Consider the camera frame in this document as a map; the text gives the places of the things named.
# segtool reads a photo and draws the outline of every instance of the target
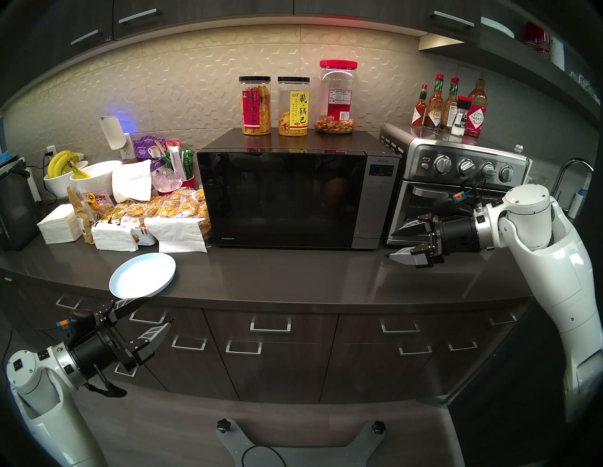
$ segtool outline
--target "tabasco bottle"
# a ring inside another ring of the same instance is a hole
[[[469,99],[472,99],[471,108],[467,112],[467,128],[465,134],[469,136],[479,136],[484,123],[484,115],[486,113],[486,105],[488,98],[484,92],[484,74],[479,73],[479,78],[475,81],[475,89],[469,94]]]
[[[442,130],[450,131],[452,124],[454,123],[454,119],[456,117],[456,113],[458,111],[456,107],[456,101],[458,94],[458,78],[453,77],[450,80],[450,91],[448,92],[448,98],[444,101],[444,110],[442,111],[442,123],[440,124],[440,128]]]
[[[421,86],[421,94],[419,94],[418,102],[415,105],[414,110],[412,111],[412,127],[423,126],[423,119],[425,118],[425,109],[427,105],[425,105],[425,98],[427,97],[427,84]]]
[[[444,84],[444,75],[439,73],[435,77],[434,93],[429,98],[427,110],[423,126],[425,128],[439,128],[442,118],[442,108],[444,107],[444,99],[442,99],[442,86]]]

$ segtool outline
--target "yellow label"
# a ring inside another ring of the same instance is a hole
[[[292,130],[308,127],[308,92],[291,91],[289,95],[289,124]]]

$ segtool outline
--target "oven knob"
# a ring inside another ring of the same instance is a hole
[[[458,173],[461,177],[468,177],[475,170],[475,164],[471,159],[463,159],[458,163]]]
[[[434,160],[434,169],[441,175],[447,174],[451,167],[452,162],[447,155],[439,155]]]
[[[496,170],[494,170],[494,164],[492,162],[482,164],[479,172],[484,178],[490,178],[492,175],[496,175]]]
[[[511,181],[513,179],[513,167],[511,167],[510,165],[504,166],[502,169],[500,169],[498,178],[501,182],[504,183]]]

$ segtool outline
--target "shelf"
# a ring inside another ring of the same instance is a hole
[[[489,27],[481,28],[477,44],[442,39],[426,40],[419,44],[419,50],[464,61],[525,83],[599,127],[601,106],[565,71],[522,42]]]

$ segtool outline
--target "floor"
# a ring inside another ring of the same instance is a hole
[[[9,334],[10,324],[0,313],[2,353]],[[13,333],[2,365],[22,348],[27,346]],[[101,386],[98,380],[92,382]],[[74,395],[110,467],[234,466],[216,436],[222,418],[236,420],[256,444],[309,447],[347,445],[367,421],[381,420],[387,430],[368,466],[464,466],[448,411],[416,401],[291,406],[120,386],[128,390],[125,398],[109,399],[83,388]],[[0,390],[7,394],[3,377]]]

